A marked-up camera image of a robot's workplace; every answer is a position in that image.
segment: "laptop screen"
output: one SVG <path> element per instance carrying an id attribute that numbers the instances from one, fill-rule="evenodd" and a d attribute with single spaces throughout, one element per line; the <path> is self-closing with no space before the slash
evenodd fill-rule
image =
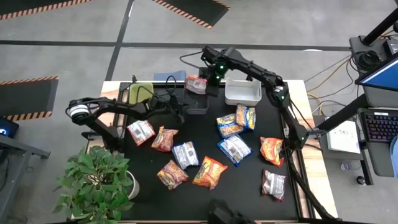
<path id="1" fill-rule="evenodd" d="M 398 57 L 367 75 L 358 84 L 398 91 Z"/>

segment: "snack bag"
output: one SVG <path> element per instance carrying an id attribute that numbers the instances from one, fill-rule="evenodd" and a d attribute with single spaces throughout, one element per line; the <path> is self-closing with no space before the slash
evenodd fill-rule
<path id="1" fill-rule="evenodd" d="M 217 118 L 218 131 L 222 138 L 241 133 L 244 128 L 236 123 L 236 115 L 230 114 Z"/>
<path id="2" fill-rule="evenodd" d="M 218 184 L 218 179 L 220 179 L 221 173 L 227 168 L 228 166 L 224 166 L 214 159 L 210 159 L 209 157 L 205 156 L 205 159 L 201 163 L 199 172 L 195 176 L 192 183 L 209 187 L 210 190 L 213 190 Z"/>
<path id="3" fill-rule="evenodd" d="M 261 149 L 260 152 L 267 161 L 271 162 L 277 167 L 281 167 L 284 163 L 284 158 L 280 158 L 279 152 L 282 148 L 282 140 L 277 138 L 260 137 Z"/>
<path id="4" fill-rule="evenodd" d="M 236 166 L 252 153 L 251 148 L 237 134 L 222 140 L 217 146 Z"/>
<path id="5" fill-rule="evenodd" d="M 262 195 L 272 195 L 278 201 L 284 199 L 286 176 L 278 175 L 262 170 Z"/>
<path id="6" fill-rule="evenodd" d="M 148 120 L 136 121 L 126 128 L 130 132 L 137 146 L 141 145 L 144 141 L 155 135 L 155 131 Z"/>
<path id="7" fill-rule="evenodd" d="M 185 79 L 185 88 L 196 94 L 201 94 L 201 95 L 206 94 L 206 84 L 207 84 L 206 79 L 199 78 L 196 75 L 189 75 Z"/>
<path id="8" fill-rule="evenodd" d="M 236 108 L 236 123 L 244 128 L 254 130 L 256 124 L 256 109 L 238 105 Z"/>
<path id="9" fill-rule="evenodd" d="M 188 180 L 188 175 L 170 160 L 156 175 L 169 190 Z"/>
<path id="10" fill-rule="evenodd" d="M 151 147 L 160 152 L 170 152 L 173 145 L 173 136 L 177 133 L 178 130 L 164 129 L 164 126 L 161 126 Z"/>
<path id="11" fill-rule="evenodd" d="M 192 142 L 174 146 L 172 151 L 181 169 L 184 170 L 188 166 L 199 166 L 198 155 L 195 148 L 193 148 Z"/>

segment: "white tray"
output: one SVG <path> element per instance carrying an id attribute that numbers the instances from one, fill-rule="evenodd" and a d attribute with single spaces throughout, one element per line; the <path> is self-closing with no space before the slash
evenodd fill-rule
<path id="1" fill-rule="evenodd" d="M 256 106 L 261 100 L 261 82 L 258 80 L 235 81 L 230 78 L 225 83 L 225 103 L 227 105 L 242 104 Z"/>

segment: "gray carpet floor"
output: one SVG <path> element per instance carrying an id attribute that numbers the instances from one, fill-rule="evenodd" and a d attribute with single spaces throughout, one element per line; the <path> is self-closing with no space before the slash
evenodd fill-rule
<path id="1" fill-rule="evenodd" d="M 150 0 L 135 0 L 124 42 L 216 43 L 260 45 L 349 46 L 348 39 L 366 35 L 396 8 L 392 0 L 223 0 L 231 10 L 212 30 L 207 30 L 160 7 Z M 92 2 L 0 21 L 0 40 L 48 40 L 115 42 L 118 38 L 127 0 Z M 154 73 L 186 70 L 178 57 L 197 49 L 155 49 L 123 47 L 118 55 L 112 80 L 151 80 Z M 63 214 L 52 214 L 59 193 L 55 178 L 63 173 L 68 156 L 86 145 L 80 136 L 87 128 L 73 124 L 64 114 L 72 99 L 97 97 L 108 71 L 114 47 L 62 47 L 0 45 L 0 81 L 58 75 L 53 115 L 47 119 L 20 121 L 17 139 L 51 151 L 49 160 L 33 158 L 32 172 L 26 173 L 12 212 L 24 215 L 28 223 L 61 222 Z M 301 50 L 241 50 L 243 56 L 278 73 L 284 79 L 306 80 L 349 52 Z M 189 59 L 200 63 L 199 57 Z M 315 87 L 332 70 L 306 82 Z M 352 69 L 350 74 L 358 76 Z M 244 79 L 242 73 L 227 74 Z M 312 93 L 327 95 L 350 82 L 346 71 L 339 70 Z M 348 104 L 356 98 L 351 85 L 325 100 Z M 317 107 L 310 100 L 312 108 Z M 341 106 L 325 103 L 324 113 L 332 115 Z M 396 223 L 398 181 L 374 175 L 375 184 L 363 187 L 355 182 L 357 171 L 343 171 L 341 161 L 325 159 L 339 217 L 370 223 Z"/>

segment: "white plastic container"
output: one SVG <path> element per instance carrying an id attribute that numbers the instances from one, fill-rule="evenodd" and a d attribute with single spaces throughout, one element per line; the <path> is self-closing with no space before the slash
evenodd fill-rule
<path id="1" fill-rule="evenodd" d="M 134 178 L 133 174 L 130 173 L 130 171 L 127 170 L 127 174 L 130 175 L 130 177 L 132 178 L 132 181 L 133 181 L 132 190 L 129 195 L 129 200 L 131 200 L 131 199 L 137 197 L 138 192 L 139 192 L 139 184 L 138 184 L 138 181 Z"/>
<path id="2" fill-rule="evenodd" d="M 256 106 L 261 100 L 261 82 L 226 79 L 225 103 L 227 105 Z"/>

